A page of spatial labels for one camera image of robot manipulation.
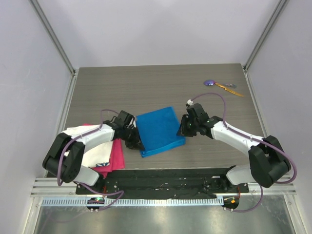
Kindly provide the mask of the blue cloth napkin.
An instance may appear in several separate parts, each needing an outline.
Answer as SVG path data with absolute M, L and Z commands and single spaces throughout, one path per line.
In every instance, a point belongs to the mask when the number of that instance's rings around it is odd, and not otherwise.
M 144 146 L 143 158 L 185 145 L 186 138 L 178 136 L 180 123 L 173 107 L 166 107 L 136 117 L 136 126 Z

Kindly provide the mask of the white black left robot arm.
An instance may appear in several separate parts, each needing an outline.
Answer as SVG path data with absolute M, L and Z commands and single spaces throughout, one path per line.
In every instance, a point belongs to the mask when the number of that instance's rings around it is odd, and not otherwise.
M 59 133 L 43 160 L 43 168 L 57 177 L 59 186 L 76 182 L 86 186 L 92 194 L 100 194 L 105 179 L 92 167 L 82 165 L 83 156 L 89 150 L 116 139 L 125 141 L 129 149 L 144 150 L 135 120 L 132 114 L 120 111 L 111 120 L 105 120 L 89 131 L 73 135 Z

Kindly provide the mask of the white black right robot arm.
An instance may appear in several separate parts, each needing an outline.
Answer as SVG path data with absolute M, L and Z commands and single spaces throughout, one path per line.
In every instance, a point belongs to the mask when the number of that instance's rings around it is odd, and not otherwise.
M 254 136 L 229 125 L 220 117 L 209 117 L 199 103 L 191 100 L 186 104 L 186 111 L 181 119 L 178 136 L 195 137 L 201 134 L 222 141 L 248 157 L 247 165 L 232 166 L 225 173 L 225 177 L 220 180 L 223 191 L 230 193 L 238 184 L 249 182 L 269 188 L 291 170 L 291 163 L 275 137 Z

